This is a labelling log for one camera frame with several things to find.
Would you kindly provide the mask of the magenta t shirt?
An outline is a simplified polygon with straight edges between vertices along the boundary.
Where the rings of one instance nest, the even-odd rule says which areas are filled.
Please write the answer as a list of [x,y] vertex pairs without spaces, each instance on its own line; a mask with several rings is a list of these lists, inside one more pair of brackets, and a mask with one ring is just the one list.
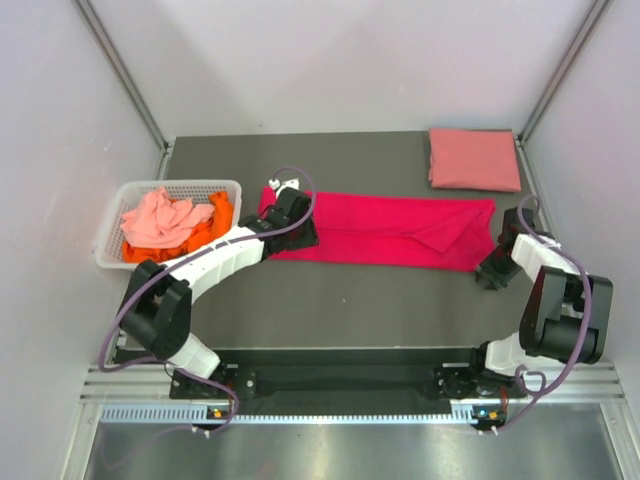
[[277,260],[471,272],[494,249],[492,199],[404,198],[320,192],[319,244]]

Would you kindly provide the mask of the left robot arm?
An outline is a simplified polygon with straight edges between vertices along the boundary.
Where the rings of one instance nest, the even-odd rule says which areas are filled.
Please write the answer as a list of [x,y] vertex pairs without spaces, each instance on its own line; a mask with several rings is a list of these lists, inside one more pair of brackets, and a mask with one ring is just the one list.
[[193,254],[163,264],[146,260],[130,279],[118,327],[154,360],[192,375],[205,396],[226,387],[219,356],[191,332],[195,301],[238,271],[282,252],[319,244],[312,217],[314,197],[285,187],[263,213],[242,219],[221,238]]

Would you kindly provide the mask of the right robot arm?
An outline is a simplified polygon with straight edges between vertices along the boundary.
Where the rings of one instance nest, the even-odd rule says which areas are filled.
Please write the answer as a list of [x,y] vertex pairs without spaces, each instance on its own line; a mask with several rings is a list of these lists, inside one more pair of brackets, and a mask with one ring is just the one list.
[[474,350],[467,370],[469,388],[487,396],[515,383],[518,372],[534,366],[593,365],[604,353],[613,297],[611,280],[582,275],[575,262],[560,253],[560,244],[537,231],[534,211],[505,211],[497,246],[475,270],[486,290],[503,290],[520,272],[532,282],[518,330],[503,340]]

